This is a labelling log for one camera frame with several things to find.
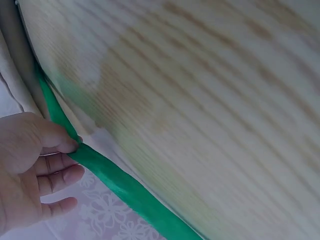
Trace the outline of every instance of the floral lace pattern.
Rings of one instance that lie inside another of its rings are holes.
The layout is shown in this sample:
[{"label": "floral lace pattern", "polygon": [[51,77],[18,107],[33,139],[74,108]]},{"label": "floral lace pattern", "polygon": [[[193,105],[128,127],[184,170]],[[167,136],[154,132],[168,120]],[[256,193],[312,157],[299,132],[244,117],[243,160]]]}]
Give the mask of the floral lace pattern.
[{"label": "floral lace pattern", "polygon": [[68,240],[165,240],[132,211],[92,172],[60,196],[78,198],[75,211],[46,222],[57,239]]}]

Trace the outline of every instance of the wooden surface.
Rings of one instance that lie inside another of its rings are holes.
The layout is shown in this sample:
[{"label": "wooden surface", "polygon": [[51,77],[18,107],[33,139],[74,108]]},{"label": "wooden surface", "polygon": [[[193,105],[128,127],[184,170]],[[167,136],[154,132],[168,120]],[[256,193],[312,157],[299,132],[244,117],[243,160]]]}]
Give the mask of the wooden surface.
[{"label": "wooden surface", "polygon": [[318,0],[19,0],[80,122],[211,240],[320,239]]}]

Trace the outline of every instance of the beige cloth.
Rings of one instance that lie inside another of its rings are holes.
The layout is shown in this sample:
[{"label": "beige cloth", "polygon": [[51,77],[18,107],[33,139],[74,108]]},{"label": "beige cloth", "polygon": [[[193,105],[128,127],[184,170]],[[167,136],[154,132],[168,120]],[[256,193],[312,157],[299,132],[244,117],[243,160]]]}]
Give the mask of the beige cloth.
[{"label": "beige cloth", "polygon": [[20,111],[42,114],[47,118],[49,116],[47,105],[34,69],[35,59],[15,1],[1,0],[1,88],[6,88],[10,92],[11,97],[17,101]]},{"label": "beige cloth", "polygon": [[[26,85],[22,81],[17,68],[10,56],[7,44],[0,31],[0,88],[1,88],[1,102],[0,108],[7,110],[8,96],[12,98],[17,104],[17,111],[19,112],[33,112],[40,115],[30,92],[27,90]],[[14,113],[15,110],[6,111],[8,114]]]}]

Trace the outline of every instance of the green strip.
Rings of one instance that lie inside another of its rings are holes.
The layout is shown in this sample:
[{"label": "green strip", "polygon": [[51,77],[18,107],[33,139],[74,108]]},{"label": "green strip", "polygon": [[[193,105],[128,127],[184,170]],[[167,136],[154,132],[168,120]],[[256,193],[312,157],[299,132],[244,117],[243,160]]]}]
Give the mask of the green strip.
[{"label": "green strip", "polygon": [[167,240],[201,240],[202,238],[191,227],[167,209],[137,180],[121,170],[111,160],[80,141],[76,130],[46,82],[46,75],[39,66],[36,68],[36,74],[51,120],[65,127],[68,134],[79,143],[78,150],[68,155],[93,172],[112,192]]}]

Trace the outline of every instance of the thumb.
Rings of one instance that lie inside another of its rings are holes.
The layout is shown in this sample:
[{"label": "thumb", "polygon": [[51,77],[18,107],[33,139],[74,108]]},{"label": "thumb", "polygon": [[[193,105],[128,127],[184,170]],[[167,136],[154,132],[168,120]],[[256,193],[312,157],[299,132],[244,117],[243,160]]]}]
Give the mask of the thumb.
[{"label": "thumb", "polygon": [[43,148],[71,153],[78,147],[62,126],[30,112],[0,118],[0,133],[0,161],[15,174],[31,168]]}]

